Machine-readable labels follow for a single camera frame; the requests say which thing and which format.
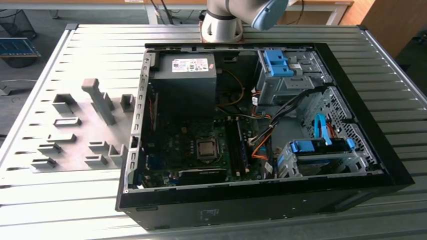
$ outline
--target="black cable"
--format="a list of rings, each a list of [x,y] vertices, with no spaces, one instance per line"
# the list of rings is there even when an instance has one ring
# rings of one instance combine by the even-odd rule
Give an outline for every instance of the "black cable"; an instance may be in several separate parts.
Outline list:
[[[251,115],[247,115],[247,114],[233,113],[233,112],[228,111],[225,108],[223,108],[220,106],[216,106],[216,108],[227,115],[240,116],[240,117],[245,117],[245,118],[249,118],[249,119],[260,119],[260,117],[257,117],[257,116],[251,116]]]
[[[279,108],[276,113],[271,116],[269,124],[277,122],[279,118],[281,118],[285,114],[292,112],[297,107],[299,102],[304,99],[305,96],[320,93],[325,90],[325,86],[317,86],[313,89],[304,90],[300,94],[297,94],[285,104]]]
[[[288,113],[291,113],[296,107],[299,106],[300,101],[311,94],[313,93],[320,93],[327,89],[325,86],[317,86],[313,89],[308,89],[305,91],[303,91],[299,95],[296,95],[295,97],[292,97],[292,99],[289,101],[287,101],[285,104],[281,105],[281,107],[279,108],[279,110],[276,111],[276,113],[271,116],[271,120],[268,122],[268,127],[264,129],[264,131],[256,135],[252,139],[249,139],[249,143],[255,143],[259,139],[263,138],[263,136],[265,136],[267,134],[269,134],[277,123],[279,123],[279,119],[281,117],[284,117]]]
[[[301,9],[300,9],[300,12],[299,12],[299,17],[297,17],[297,19],[295,21],[287,23],[287,25],[293,24],[293,23],[299,24],[299,22],[301,20],[301,17],[303,17],[303,14],[304,14],[304,5],[305,5],[304,0],[300,0],[300,4],[301,4]]]
[[[153,0],[150,0],[150,4],[152,4],[152,6],[153,6],[154,15],[160,18],[161,23],[162,23],[164,25],[166,25],[165,21],[162,20],[161,13],[160,13],[160,11],[158,11],[158,8],[157,8]]]
[[[170,13],[168,11],[168,8],[166,8],[166,5],[165,5],[165,1],[164,0],[160,0],[160,1],[161,1],[161,4],[162,4],[162,8],[165,10],[165,15],[166,15],[168,22],[173,25],[173,19],[172,19]]]
[[[233,102],[231,95],[228,95],[228,102],[229,102],[229,103]],[[233,107],[240,114],[245,114],[245,113],[240,110],[240,108],[237,107],[237,105],[233,104],[233,105],[231,105],[229,107]]]
[[[188,15],[187,19],[185,19],[184,21],[181,21],[181,24],[184,24],[184,23],[188,21],[188,19],[192,17],[193,12],[195,12],[195,10],[192,10],[192,11],[191,11],[191,13],[189,13],[189,15]]]

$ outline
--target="aluminum table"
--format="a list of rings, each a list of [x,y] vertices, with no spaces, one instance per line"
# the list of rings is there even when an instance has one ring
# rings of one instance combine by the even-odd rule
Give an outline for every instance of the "aluminum table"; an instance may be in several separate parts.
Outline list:
[[[0,149],[2,239],[427,238],[427,99],[369,31],[287,25],[267,32],[245,27],[244,32],[247,42],[328,43],[415,185],[341,213],[146,232],[114,211],[118,169],[29,171],[34,145],[53,131],[32,123],[54,111],[46,108],[54,93],[80,94],[82,78],[98,78],[112,98],[136,94],[144,44],[199,42],[199,27],[69,25]]]

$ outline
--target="floor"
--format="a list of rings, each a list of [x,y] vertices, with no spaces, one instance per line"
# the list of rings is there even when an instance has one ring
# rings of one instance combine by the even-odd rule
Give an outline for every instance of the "floor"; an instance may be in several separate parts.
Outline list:
[[[38,78],[66,24],[148,24],[144,10],[61,10],[58,11],[60,19],[52,19],[46,10],[25,10],[25,13],[37,32],[33,45],[41,53],[41,57],[33,65],[21,69],[10,68],[0,60],[0,81],[36,80]],[[197,11],[181,10],[173,13],[173,16],[176,23],[196,24],[199,22]],[[425,93],[427,46],[419,45],[416,41],[409,42],[397,56],[396,62],[409,65],[407,74]],[[9,132],[33,84],[30,81],[6,83],[12,92],[9,96],[0,96],[0,135]]]
[[[60,10],[60,19],[52,19],[48,10],[25,10],[25,14],[37,33],[37,38],[32,43],[41,57],[33,65],[20,69],[10,68],[0,60],[0,81],[37,80],[66,24],[148,24],[144,10]],[[181,10],[173,13],[173,17],[176,24],[180,22],[196,24],[199,22],[199,11]],[[0,38],[8,37],[2,34],[0,31]],[[0,135],[8,134],[34,83],[14,81],[8,82],[6,85],[12,92],[8,96],[0,96]]]

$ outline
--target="cable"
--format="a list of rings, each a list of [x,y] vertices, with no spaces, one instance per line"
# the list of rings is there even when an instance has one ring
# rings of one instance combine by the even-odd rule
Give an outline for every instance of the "cable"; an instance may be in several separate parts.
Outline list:
[[[249,116],[249,115],[239,114],[239,113],[232,113],[228,110],[225,110],[224,108],[221,108],[220,106],[216,106],[216,108],[227,115],[240,116],[240,117],[245,117],[249,119],[260,119],[260,117],[255,117],[255,116]]]
[[[161,21],[162,25],[166,25],[165,21],[162,20],[160,10],[158,10],[153,0],[150,0],[150,4],[153,6],[154,15],[160,18],[160,21]]]
[[[271,137],[272,135],[272,132],[264,137],[263,141],[259,143],[257,147],[255,148],[253,152],[252,152],[252,158],[264,158],[267,159],[265,156],[260,156],[260,155],[256,155],[256,152],[260,150],[263,144],[265,143],[267,139]]]
[[[327,126],[327,129],[328,129],[328,132],[329,132],[329,137],[331,137],[331,138],[337,138],[339,136],[336,135],[336,132],[335,132],[335,130],[333,130],[333,127],[332,127],[331,123],[328,122],[328,123],[325,124],[325,126]]]
[[[170,16],[169,11],[168,11],[168,8],[166,8],[166,5],[165,5],[165,1],[164,0],[160,0],[160,1],[161,1],[162,8],[165,10],[165,15],[166,15],[168,22],[173,25],[173,19],[172,19],[172,16]]]
[[[241,81],[240,81],[239,78],[232,74],[231,71],[228,71],[228,70],[225,70],[225,69],[223,69],[221,71],[225,72],[225,73],[228,73],[228,74],[232,76],[232,78],[233,78],[233,79],[236,80],[236,82],[239,83],[240,89],[241,89],[241,94],[240,94],[240,97],[239,97],[239,99],[237,99],[236,101],[229,102],[229,103],[217,104],[217,105],[216,105],[217,107],[227,107],[227,106],[233,105],[233,104],[236,104],[236,103],[239,103],[239,102],[241,101],[241,99],[243,99],[243,97],[244,97],[244,95],[245,95],[245,88],[243,87]]]
[[[229,102],[233,101],[231,95],[228,95],[228,101],[229,101]],[[245,114],[245,113],[240,110],[240,108],[237,107],[237,105],[231,105],[229,107],[232,107],[232,108],[237,111],[239,114]]]
[[[268,127],[264,129],[264,131],[259,135],[248,139],[249,145],[252,145],[259,139],[261,139],[261,137],[265,134],[273,131],[276,125],[279,124],[279,119],[296,109],[296,107],[299,106],[299,102],[304,99],[304,97],[308,96],[309,94],[323,92],[324,89],[325,89],[324,86],[317,86],[313,89],[308,89],[303,91],[299,95],[292,97],[292,99],[287,101],[285,104],[281,105],[277,112],[272,115],[269,119]]]
[[[256,106],[253,105],[253,107],[252,107],[252,115],[253,115],[253,117],[263,117],[263,115],[256,115],[256,113],[255,113],[255,108],[256,108]],[[268,114],[265,114],[265,118],[267,119],[271,119],[272,118],[272,116],[269,116]]]
[[[29,80],[29,79],[16,79],[16,80],[1,80],[0,82],[20,82],[20,81],[26,81],[26,82],[37,82],[37,80]]]
[[[189,15],[188,15],[188,17],[187,17],[187,19],[184,20],[184,21],[181,21],[181,24],[184,24],[187,21],[188,21],[188,19],[192,17],[192,15],[193,15],[193,12],[195,12],[195,10],[192,10],[191,11],[191,13],[189,13]]]
[[[300,12],[299,12],[299,17],[297,17],[297,19],[295,21],[287,23],[287,25],[293,24],[293,23],[299,24],[299,22],[301,20],[301,17],[303,17],[303,14],[304,14],[304,5],[305,5],[304,0],[300,0],[300,4],[301,4],[301,9],[300,9]]]

